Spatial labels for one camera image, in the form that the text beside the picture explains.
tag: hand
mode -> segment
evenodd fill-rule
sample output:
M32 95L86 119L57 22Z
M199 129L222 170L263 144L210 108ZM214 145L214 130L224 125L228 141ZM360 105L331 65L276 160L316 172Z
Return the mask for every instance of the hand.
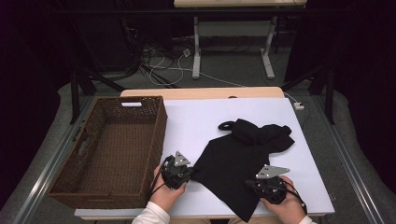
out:
M280 178L283 181L289 183L286 184L286 188L288 190L294 191L294 189L291 187L293 186L293 182L289 178L283 175ZM290 193L286 194L286 198L281 204L269 203L264 198L261 198L260 200L268 210L277 214L279 219L284 224L298 224L305 217L305 212L304 209L301 207L301 202Z
M160 171L161 165L157 166L154 170L154 177L158 174ZM160 206L165 212L169 213L169 211L172 209L174 206L176 200L184 193L186 189L187 183L183 183L180 188L178 189L169 189L164 183L163 183L163 175L159 175L157 179L157 183L155 184L154 190L158 189L155 191L153 195L151 195L151 198L149 199L152 203L156 203L158 206Z

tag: cloth sleeve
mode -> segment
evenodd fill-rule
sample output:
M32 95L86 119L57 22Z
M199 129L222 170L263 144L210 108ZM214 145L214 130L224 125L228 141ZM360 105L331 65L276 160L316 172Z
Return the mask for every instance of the cloth sleeve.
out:
M317 224L317 223L313 222L309 216L305 216L303 220L300 221L299 224Z
M169 215L156 203L148 202L146 208L137 216L133 224L168 224Z

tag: brown wicker basket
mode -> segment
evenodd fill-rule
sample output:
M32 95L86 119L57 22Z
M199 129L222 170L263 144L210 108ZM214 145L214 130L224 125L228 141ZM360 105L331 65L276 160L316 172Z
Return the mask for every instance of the brown wicker basket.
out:
M49 196L72 208L145 207L166 121L161 96L97 99Z

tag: dark curtain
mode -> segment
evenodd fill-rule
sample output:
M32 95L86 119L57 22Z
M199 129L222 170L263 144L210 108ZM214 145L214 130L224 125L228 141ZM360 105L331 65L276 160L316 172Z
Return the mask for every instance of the dark curtain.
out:
M1 1L0 27L2 208L46 137L69 71L34 1Z
M307 8L353 6L354 14L317 20L304 18L290 54L285 81L295 80L318 65L331 63L335 89L348 99L361 150L384 183L396 193L393 180L396 4L394 1L358 2L346 5L343 1L308 0ZM340 45L334 45L336 38L344 38L346 44L339 48Z

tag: white table leg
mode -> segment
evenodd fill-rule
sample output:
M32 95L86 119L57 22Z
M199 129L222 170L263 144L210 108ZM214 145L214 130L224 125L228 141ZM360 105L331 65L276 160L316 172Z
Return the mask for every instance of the white table leg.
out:
M270 26L268 28L268 35L267 35L266 41L265 41L265 48L261 49L262 62L264 63L264 68L265 68L265 72L267 74L268 79L274 79L275 78L275 74L274 74L274 71L272 69L270 58L268 57L268 53L269 53L270 48L271 48L272 38L274 36L274 30L275 30L275 27L276 27L275 25L273 25L274 21L276 21L276 17L273 17L273 20L270 22Z
M199 49L199 34L198 34L198 17L194 17L194 38L195 38L195 54L194 65L192 68L192 78L198 79L201 68L201 50Z

